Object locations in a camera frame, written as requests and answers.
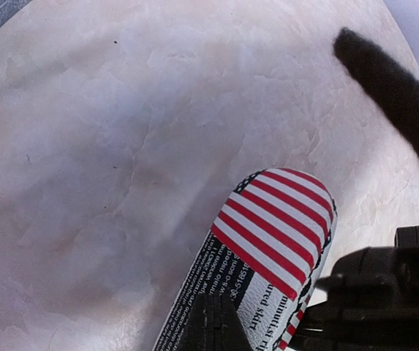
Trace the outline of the american flag glasses case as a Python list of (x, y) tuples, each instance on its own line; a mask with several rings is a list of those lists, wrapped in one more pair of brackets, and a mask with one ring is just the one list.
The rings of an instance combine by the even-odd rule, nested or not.
[(199, 294), (227, 294), (253, 350), (285, 350), (329, 253), (336, 206), (314, 176), (253, 173), (230, 193), (154, 343), (176, 350)]

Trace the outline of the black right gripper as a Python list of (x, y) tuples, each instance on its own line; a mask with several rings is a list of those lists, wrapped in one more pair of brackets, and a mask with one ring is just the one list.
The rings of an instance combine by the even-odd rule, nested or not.
[(306, 309), (297, 350), (419, 350), (419, 226), (342, 257), (316, 287), (327, 299)]

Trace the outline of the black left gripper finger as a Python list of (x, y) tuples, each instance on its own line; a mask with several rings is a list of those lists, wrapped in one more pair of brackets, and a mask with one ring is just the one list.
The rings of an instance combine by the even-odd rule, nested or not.
[(197, 295), (179, 349), (252, 351), (235, 306), (227, 293)]

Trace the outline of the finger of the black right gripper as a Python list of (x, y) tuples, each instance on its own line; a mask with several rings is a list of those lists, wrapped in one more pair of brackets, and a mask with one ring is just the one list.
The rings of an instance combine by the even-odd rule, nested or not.
[(419, 80), (379, 45), (344, 27), (333, 53), (419, 158)]

